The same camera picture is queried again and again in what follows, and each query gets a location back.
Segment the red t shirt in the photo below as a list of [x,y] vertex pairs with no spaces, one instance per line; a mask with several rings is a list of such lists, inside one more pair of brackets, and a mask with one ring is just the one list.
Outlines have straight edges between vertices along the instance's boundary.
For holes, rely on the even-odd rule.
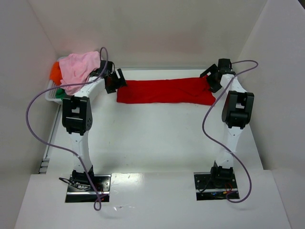
[[128,80],[127,86],[118,89],[118,103],[191,103],[211,106],[215,97],[209,91],[205,78],[168,80]]

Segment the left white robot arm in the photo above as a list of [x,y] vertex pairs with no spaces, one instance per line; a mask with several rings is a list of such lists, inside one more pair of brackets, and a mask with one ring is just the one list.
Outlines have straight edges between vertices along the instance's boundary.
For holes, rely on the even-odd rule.
[[93,164],[89,154],[89,130],[93,124],[91,101],[105,89],[108,94],[127,86],[122,70],[106,73],[102,78],[92,77],[73,95],[66,95],[62,101],[62,125],[71,139],[74,168],[70,185],[77,189],[90,190],[94,181]]

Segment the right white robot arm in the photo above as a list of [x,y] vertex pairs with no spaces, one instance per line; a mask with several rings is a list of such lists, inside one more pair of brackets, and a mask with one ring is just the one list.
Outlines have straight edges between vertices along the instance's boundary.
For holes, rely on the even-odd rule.
[[241,86],[237,79],[238,74],[233,71],[232,63],[229,59],[220,59],[218,64],[213,64],[200,76],[206,76],[212,93],[223,89],[211,107],[214,107],[224,95],[226,96],[221,115],[222,122],[224,123],[224,142],[222,143],[212,138],[205,130],[205,121],[212,110],[211,108],[206,113],[202,124],[203,133],[222,147],[211,168],[209,179],[210,184],[219,188],[233,180],[234,160],[238,161],[245,168],[245,165],[236,156],[236,148],[241,133],[250,122],[254,105],[254,94],[246,91]]

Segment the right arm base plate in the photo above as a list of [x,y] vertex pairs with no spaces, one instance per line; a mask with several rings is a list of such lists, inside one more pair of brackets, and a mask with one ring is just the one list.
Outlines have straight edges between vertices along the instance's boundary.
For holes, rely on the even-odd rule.
[[211,174],[209,172],[194,173],[194,183],[196,190],[196,200],[222,200],[226,199],[239,199],[237,182],[235,176],[231,180],[221,181],[220,183],[211,181]]

